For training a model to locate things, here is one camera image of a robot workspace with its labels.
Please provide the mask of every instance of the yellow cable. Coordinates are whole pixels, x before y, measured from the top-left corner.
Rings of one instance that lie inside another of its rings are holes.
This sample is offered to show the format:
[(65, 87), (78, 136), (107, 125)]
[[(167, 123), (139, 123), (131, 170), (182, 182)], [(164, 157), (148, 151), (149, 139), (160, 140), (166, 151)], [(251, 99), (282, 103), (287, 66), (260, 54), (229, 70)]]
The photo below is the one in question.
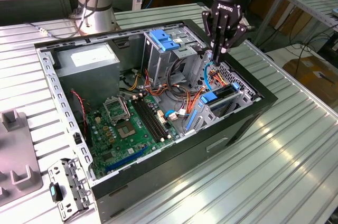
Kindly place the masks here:
[(227, 85), (227, 83), (223, 80), (223, 78), (222, 78), (222, 76), (220, 75), (220, 73), (218, 72), (217, 74), (218, 74), (218, 76), (220, 77), (220, 79), (223, 81), (223, 83), (224, 83), (225, 85)]
[(134, 90), (136, 88), (136, 86), (137, 86), (137, 79), (138, 79), (138, 74), (135, 77), (135, 82), (134, 82), (133, 86), (131, 88), (129, 88), (128, 90), (132, 91), (132, 90)]

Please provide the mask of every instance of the blue cable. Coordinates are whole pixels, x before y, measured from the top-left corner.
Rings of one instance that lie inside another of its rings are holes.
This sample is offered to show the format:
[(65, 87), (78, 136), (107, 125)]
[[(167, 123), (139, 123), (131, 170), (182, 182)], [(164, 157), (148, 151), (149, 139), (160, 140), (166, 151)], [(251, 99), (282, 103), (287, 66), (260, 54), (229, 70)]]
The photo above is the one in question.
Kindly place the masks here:
[(153, 0), (150, 0), (145, 9), (148, 9)]
[(213, 64), (213, 62), (209, 62), (208, 64), (205, 65), (204, 67), (204, 81), (205, 81), (205, 84), (207, 86), (207, 88), (211, 91), (211, 87), (209, 85), (209, 82), (208, 82), (208, 73), (207, 73), (207, 68), (209, 65)]
[(176, 112), (176, 111), (174, 111), (174, 110), (172, 110), (172, 109), (171, 109), (171, 110), (168, 110), (164, 116), (165, 116), (165, 117), (168, 117), (171, 113), (174, 113), (174, 112)]

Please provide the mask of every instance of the aluminum table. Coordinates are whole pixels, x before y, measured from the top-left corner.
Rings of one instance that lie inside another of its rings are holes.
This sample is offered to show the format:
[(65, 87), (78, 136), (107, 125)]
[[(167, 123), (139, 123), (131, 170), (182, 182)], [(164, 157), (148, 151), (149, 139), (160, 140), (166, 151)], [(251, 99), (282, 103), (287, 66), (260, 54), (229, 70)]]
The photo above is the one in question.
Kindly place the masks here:
[[(282, 0), (275, 0), (271, 9), (269, 10), (267, 16), (264, 18), (261, 26), (259, 27), (256, 39), (253, 42), (257, 45), (258, 41), (262, 37), (265, 28), (268, 26), (271, 18), (274, 13), (277, 11), (278, 6)], [(298, 7), (304, 12), (311, 15), (313, 18), (317, 19), (317, 24), (314, 24), (312, 29), (309, 31), (309, 36), (306, 40), (309, 40), (315, 33), (316, 28), (320, 22), (327, 25), (327, 27), (332, 27), (333, 30), (338, 31), (338, 17), (332, 14), (332, 9), (338, 7), (338, 0), (287, 0), (290, 2), (286, 13), (278, 21), (276, 28), (278, 28), (286, 19), (287, 15), (292, 11), (294, 7)]]
[[(123, 28), (185, 18), (203, 27), (197, 4), (117, 13)], [(56, 35), (64, 20), (37, 23)], [(27, 25), (0, 27), (0, 110), (17, 108), (29, 127), (44, 185), (0, 208), (4, 223), (61, 223), (47, 168), (72, 157)], [(278, 101), (223, 152), (107, 223), (324, 223), (338, 205), (337, 114), (250, 42), (231, 51)], [(72, 223), (98, 223), (95, 209)]]

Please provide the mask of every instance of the green circuit board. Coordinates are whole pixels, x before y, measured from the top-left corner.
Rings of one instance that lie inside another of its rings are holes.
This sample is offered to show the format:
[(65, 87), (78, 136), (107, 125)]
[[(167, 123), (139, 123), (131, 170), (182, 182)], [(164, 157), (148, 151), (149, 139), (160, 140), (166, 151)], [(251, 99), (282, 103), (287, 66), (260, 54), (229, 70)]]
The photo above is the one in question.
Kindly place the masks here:
[[(160, 109), (152, 96), (144, 97), (144, 102), (150, 105), (153, 111)], [(179, 137), (172, 124), (167, 122), (166, 126), (162, 125), (162, 128), (170, 134), (171, 138), (157, 143), (134, 109), (131, 100), (125, 103), (129, 110), (130, 118), (129, 120), (120, 120), (116, 125), (111, 123), (103, 105), (98, 110), (87, 114), (88, 129), (91, 131), (92, 138), (92, 146), (89, 147), (89, 151), (93, 157), (92, 168), (97, 179), (107, 174), (106, 168), (110, 165), (121, 160), (124, 161), (136, 153), (139, 153), (140, 156), (138, 157), (145, 156), (172, 142), (172, 139)], [(109, 111), (111, 115), (120, 115), (122, 108), (116, 102), (115, 105), (109, 106)]]

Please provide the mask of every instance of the chip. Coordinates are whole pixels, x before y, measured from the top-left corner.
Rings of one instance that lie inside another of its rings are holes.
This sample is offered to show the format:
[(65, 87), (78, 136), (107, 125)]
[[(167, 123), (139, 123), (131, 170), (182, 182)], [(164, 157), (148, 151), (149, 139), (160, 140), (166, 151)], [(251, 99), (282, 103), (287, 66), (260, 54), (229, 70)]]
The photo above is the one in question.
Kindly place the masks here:
[(134, 153), (134, 150), (133, 150), (132, 148), (129, 148), (129, 149), (128, 149), (128, 153), (129, 153), (129, 154), (133, 154), (133, 153)]
[(121, 138), (126, 138), (130, 135), (134, 135), (136, 133), (133, 124), (130, 121), (125, 121), (116, 126), (116, 129), (121, 136)]
[(104, 161), (106, 161), (106, 160), (112, 158), (111, 152), (106, 153), (106, 154), (103, 154), (103, 155), (102, 155), (102, 158), (104, 159)]

